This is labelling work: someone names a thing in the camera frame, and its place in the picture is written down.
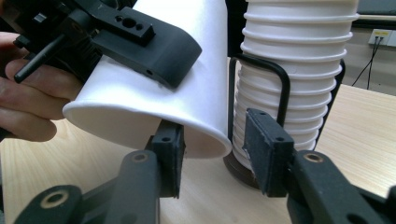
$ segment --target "stack of paper cups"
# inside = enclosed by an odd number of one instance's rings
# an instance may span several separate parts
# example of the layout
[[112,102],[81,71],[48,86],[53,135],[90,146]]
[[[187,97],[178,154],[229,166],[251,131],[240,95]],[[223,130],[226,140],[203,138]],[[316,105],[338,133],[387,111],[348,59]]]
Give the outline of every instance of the stack of paper cups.
[[[247,0],[241,49],[279,64],[290,77],[290,99],[284,129],[297,150],[314,149],[334,77],[359,15],[358,0]],[[246,109],[257,108],[276,119],[281,81],[272,71],[242,63],[233,120],[233,154],[247,168],[242,149]]]

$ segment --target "wooden table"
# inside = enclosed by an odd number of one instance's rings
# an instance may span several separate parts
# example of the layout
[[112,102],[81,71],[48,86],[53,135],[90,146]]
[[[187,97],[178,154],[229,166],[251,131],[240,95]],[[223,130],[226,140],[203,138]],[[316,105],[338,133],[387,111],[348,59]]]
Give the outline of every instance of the wooden table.
[[[46,143],[0,144],[7,223],[44,189],[72,184],[85,192],[106,182],[132,151],[56,123],[58,134]],[[353,184],[385,197],[396,184],[396,97],[342,86],[317,150]],[[222,158],[184,160],[180,199],[161,202],[162,223],[290,223],[286,199],[242,184]]]

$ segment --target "human hand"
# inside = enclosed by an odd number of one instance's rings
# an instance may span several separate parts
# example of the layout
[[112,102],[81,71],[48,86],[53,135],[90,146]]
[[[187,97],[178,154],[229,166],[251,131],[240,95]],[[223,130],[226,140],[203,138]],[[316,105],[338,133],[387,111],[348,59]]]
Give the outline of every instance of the human hand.
[[12,44],[16,37],[0,32],[0,74],[8,77],[0,77],[0,127],[16,138],[47,141],[56,134],[51,121],[64,118],[64,105],[77,97],[82,83],[70,73],[42,65],[17,84],[13,77],[28,61],[21,59],[27,51]]

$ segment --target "power cord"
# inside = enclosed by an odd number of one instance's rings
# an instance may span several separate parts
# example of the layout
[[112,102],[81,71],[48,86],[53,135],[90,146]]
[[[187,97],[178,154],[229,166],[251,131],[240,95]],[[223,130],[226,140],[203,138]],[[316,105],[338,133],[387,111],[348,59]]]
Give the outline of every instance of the power cord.
[[371,77],[371,70],[372,70],[372,66],[373,66],[373,60],[374,60],[374,56],[376,55],[376,51],[379,48],[379,44],[381,43],[381,41],[384,39],[384,37],[379,37],[376,36],[375,37],[375,42],[373,45],[373,53],[372,53],[372,57],[370,59],[370,62],[368,62],[366,64],[366,66],[363,68],[363,70],[361,70],[361,73],[358,75],[358,77],[356,78],[356,80],[353,82],[352,86],[354,86],[356,84],[356,82],[359,80],[359,78],[361,77],[361,74],[363,74],[363,72],[366,70],[366,68],[370,65],[369,68],[369,76],[368,76],[368,80],[367,80],[367,90],[370,88],[370,77]]

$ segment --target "cable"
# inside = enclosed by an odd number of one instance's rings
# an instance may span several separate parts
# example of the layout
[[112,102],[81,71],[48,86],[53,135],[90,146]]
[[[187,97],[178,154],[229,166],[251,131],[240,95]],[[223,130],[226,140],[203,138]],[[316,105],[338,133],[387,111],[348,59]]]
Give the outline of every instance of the cable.
[[374,56],[376,55],[376,51],[378,50],[379,44],[381,43],[382,39],[384,39],[384,37],[382,37],[382,36],[379,37],[379,38],[378,38],[378,36],[375,37],[375,42],[374,42],[374,45],[373,45],[373,53],[372,53],[372,57],[371,57],[371,59],[370,59],[370,62],[368,62],[368,63],[366,64],[366,66],[363,68],[363,70],[361,70],[361,73],[358,75],[358,77],[356,78],[356,80],[353,82],[352,86],[354,86],[354,85],[356,84],[356,82],[357,82],[357,81],[359,80],[359,78],[361,77],[361,74],[363,74],[363,72],[366,70],[366,68],[370,65],[370,68],[369,68],[369,78],[368,78],[368,82],[367,82],[367,90],[369,89],[370,76],[371,76],[371,69],[372,69],[372,65],[373,65]]

